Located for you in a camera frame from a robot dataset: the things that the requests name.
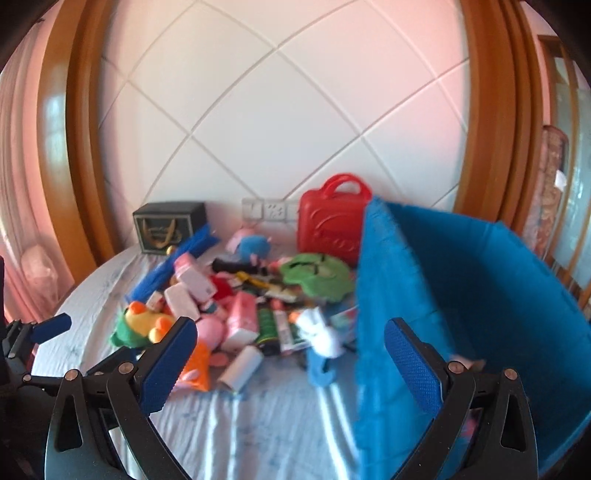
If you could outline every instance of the blue felt panel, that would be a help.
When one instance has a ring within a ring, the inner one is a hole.
[[[446,360],[459,353],[485,359],[487,371],[519,372],[541,474],[589,423],[589,324],[545,264],[504,225],[374,199],[366,210],[358,298],[356,432],[363,479],[394,474],[429,421],[380,354],[384,326],[394,317]],[[386,420],[380,436],[387,442],[376,436],[378,415]]]

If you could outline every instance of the red toy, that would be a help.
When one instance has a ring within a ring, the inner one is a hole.
[[[359,193],[336,192],[349,181],[359,185]],[[363,211],[371,197],[369,187],[352,173],[329,178],[320,190],[308,190],[300,200],[298,250],[332,255],[355,267],[359,260]]]
[[[217,277],[215,275],[211,275],[209,277],[209,280],[211,280],[212,283],[217,288],[217,292],[213,296],[214,300],[220,301],[220,300],[225,299],[226,297],[230,297],[230,296],[234,295],[234,291],[232,290],[232,287],[223,278]]]

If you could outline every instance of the suitcase handle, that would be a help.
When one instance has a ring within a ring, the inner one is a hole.
[[[335,194],[335,190],[339,188],[343,183],[347,183],[352,181],[359,185],[360,191],[359,195],[363,197],[363,199],[368,202],[371,200],[372,193],[371,189],[365,184],[363,180],[361,180],[357,175],[353,175],[352,173],[340,173],[335,175],[326,182],[320,188],[320,193],[324,197],[324,199],[329,199]]]

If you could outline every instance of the blue gripper pad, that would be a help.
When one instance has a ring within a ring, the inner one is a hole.
[[[384,342],[418,405],[435,417],[443,406],[441,382],[437,375],[394,321],[386,324]]]
[[[139,385],[139,406],[145,415],[162,410],[195,345],[195,322],[181,317],[160,343],[144,352],[134,377]]]
[[[72,327],[72,319],[67,313],[60,313],[55,317],[38,323],[31,330],[29,340],[39,345],[67,332]]]

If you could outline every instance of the pink plush pig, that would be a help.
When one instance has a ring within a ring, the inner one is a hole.
[[[197,323],[197,338],[205,342],[210,352],[222,343],[226,326],[215,315],[202,315]]]

